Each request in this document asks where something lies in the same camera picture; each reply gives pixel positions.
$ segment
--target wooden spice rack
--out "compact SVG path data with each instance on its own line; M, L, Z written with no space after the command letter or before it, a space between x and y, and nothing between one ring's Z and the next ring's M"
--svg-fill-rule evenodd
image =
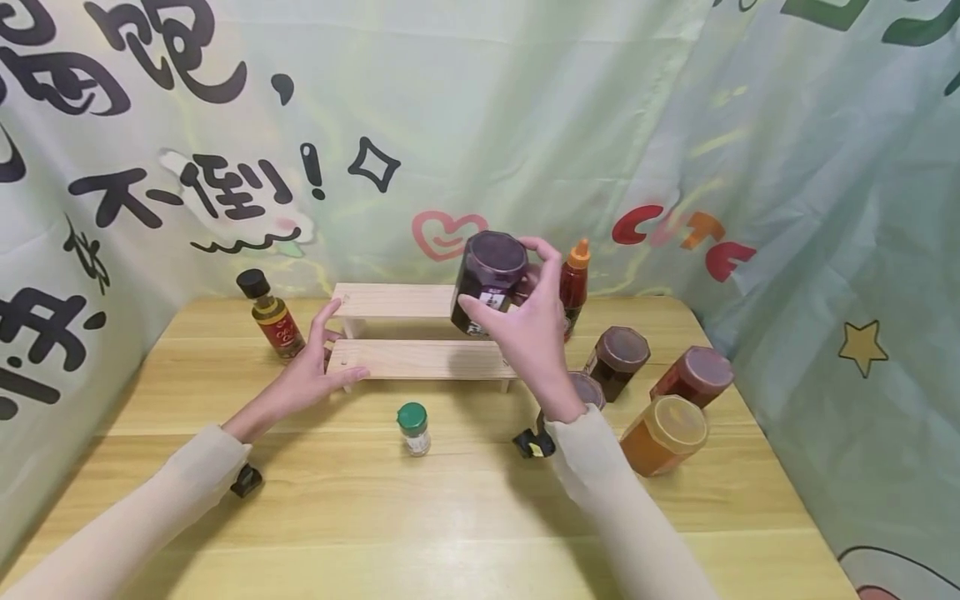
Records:
M333 298L342 302L337 317L347 337L333 345L328 372L362 365L370 369L369 379L500 381L503 393L516 379L496 342L362 337L368 321L398 320L446 322L451 335L465 337L450 322L452 285L338 283Z

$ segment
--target orange jar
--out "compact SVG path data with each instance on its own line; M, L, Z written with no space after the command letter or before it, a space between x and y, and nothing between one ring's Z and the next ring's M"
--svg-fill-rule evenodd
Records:
M707 433L707 419L696 404L679 396L660 396L623 434L620 448L634 471L653 477L704 447Z

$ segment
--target wooden table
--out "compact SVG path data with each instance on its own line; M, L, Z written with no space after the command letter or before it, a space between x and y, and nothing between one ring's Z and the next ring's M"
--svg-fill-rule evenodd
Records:
M307 327L320 300L291 300ZM619 434L648 390L706 336L668 298L591 300L567 346L581 368L610 324L647 337L653 356L604 411ZM371 335L443 337L384 324ZM14 564L17 578L149 477L204 424L229 417L280 371L242 300L201 300L173 320L53 511ZM423 403L433 447L408 457L395 423ZM130 598L616 598L603 551L548 461L510 439L535 404L522 384L367 381L271 431L253 450L266 478L229 494L164 549ZM644 483L724 598L856 596L735 389L708 409L706 448Z

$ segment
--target beige sleeve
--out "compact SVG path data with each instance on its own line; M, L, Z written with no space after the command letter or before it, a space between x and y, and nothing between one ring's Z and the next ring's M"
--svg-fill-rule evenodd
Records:
M593 522L624 598L718 599L680 534L637 481L607 421L592 404L572 423L548 422L554 470Z
M54 550L2 600L112 598L157 550L220 502L250 448L209 425L146 483Z

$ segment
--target yellow star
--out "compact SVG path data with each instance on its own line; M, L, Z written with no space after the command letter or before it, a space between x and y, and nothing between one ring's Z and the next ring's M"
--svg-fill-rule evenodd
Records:
M874 320L862 327L849 323L843 324L844 342L837 355L840 358L849 358L855 362L864 379L870 374L870 366L873 361L890 358L876 340L879 334L880 321Z

